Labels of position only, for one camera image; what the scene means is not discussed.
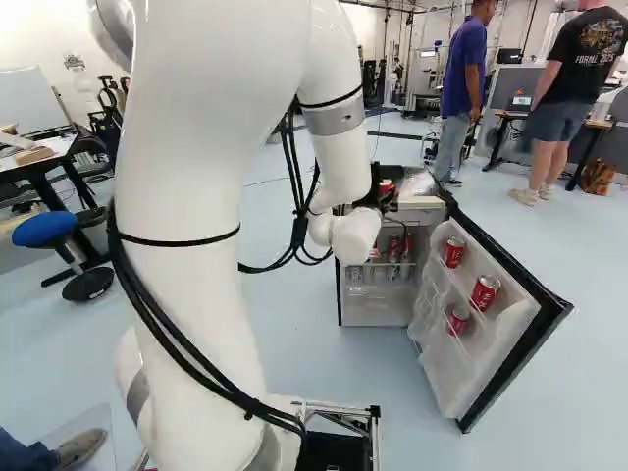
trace stool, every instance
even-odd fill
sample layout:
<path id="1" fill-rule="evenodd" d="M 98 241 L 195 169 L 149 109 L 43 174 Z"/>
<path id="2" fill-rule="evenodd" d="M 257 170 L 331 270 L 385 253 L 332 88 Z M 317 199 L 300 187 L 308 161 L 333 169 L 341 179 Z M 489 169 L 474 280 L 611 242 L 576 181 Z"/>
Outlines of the stool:
<path id="1" fill-rule="evenodd" d="M 69 211 L 50 211 L 27 219 L 13 231 L 13 244 L 28 248 L 53 248 L 77 274 L 63 288 L 64 299 L 83 302 L 103 294 L 113 283 L 114 271 L 98 267 L 86 272 L 66 246 L 78 224 Z"/>

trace hand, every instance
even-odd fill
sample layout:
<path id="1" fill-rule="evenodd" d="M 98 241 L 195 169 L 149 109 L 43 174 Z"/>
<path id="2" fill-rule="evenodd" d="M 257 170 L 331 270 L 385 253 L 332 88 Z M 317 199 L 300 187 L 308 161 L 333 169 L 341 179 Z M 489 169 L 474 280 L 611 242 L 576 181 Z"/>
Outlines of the hand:
<path id="1" fill-rule="evenodd" d="M 469 112 L 469 118 L 471 119 L 471 123 L 477 123 L 478 121 L 480 121 L 481 115 L 482 115 L 482 112 L 480 111 L 480 108 L 473 108 Z"/>

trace blue shirt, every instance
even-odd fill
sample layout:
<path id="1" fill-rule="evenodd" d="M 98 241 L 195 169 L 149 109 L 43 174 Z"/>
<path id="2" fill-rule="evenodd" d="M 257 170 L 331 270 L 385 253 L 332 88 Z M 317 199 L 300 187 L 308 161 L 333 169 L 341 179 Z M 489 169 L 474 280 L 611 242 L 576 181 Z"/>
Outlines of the blue shirt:
<path id="1" fill-rule="evenodd" d="M 480 99 L 484 100 L 487 57 L 487 29 L 478 18 L 469 16 L 451 38 L 443 82 L 441 115 L 455 116 L 471 111 L 471 98 L 464 75 L 465 66 L 477 64 L 480 70 Z"/>

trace computer monitor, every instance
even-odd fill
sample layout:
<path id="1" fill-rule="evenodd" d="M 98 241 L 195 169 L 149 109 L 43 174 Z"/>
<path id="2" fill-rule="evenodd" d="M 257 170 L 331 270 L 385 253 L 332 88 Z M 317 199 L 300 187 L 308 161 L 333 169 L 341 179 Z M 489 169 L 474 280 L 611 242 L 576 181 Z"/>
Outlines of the computer monitor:
<path id="1" fill-rule="evenodd" d="M 498 64 L 521 64 L 521 49 L 501 47 L 497 52 Z"/>

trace fridge door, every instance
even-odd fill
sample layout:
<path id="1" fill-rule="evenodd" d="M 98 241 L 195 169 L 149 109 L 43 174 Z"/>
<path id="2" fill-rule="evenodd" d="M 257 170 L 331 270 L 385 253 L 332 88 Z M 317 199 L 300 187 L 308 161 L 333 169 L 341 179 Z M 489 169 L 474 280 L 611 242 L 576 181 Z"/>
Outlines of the fridge door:
<path id="1" fill-rule="evenodd" d="M 573 306 L 545 288 L 449 195 L 447 209 L 448 218 L 430 238 L 408 334 L 420 348 L 442 415 L 467 433 Z M 444 262 L 452 236 L 465 242 L 455 269 Z M 501 283 L 485 312 L 470 300 L 480 275 Z"/>

